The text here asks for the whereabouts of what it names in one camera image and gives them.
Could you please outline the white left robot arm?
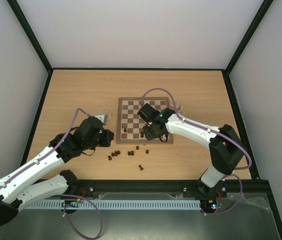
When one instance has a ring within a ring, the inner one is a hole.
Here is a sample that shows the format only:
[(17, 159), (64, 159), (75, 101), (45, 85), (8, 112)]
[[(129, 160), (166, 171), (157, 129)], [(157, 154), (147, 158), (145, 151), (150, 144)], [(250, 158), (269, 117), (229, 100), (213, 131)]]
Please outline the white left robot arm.
[(42, 182), (37, 180), (86, 150), (109, 147), (114, 134), (103, 127), (107, 118), (105, 114), (89, 116), (78, 127), (71, 128), (68, 135), (58, 134), (36, 157), (0, 178), (0, 226), (34, 202), (76, 191), (79, 180), (70, 170)]

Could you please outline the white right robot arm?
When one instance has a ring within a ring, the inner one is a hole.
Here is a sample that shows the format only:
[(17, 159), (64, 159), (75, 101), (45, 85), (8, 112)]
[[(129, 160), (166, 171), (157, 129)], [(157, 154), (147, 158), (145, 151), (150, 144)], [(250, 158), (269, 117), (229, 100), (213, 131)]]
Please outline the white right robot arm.
[(147, 140), (161, 139), (169, 134), (195, 141), (210, 151), (211, 166), (200, 176), (197, 189), (209, 196), (225, 176), (229, 176), (244, 155), (244, 147), (230, 125), (210, 126), (188, 119), (170, 108), (158, 111), (148, 103), (138, 111), (145, 121), (143, 132)]

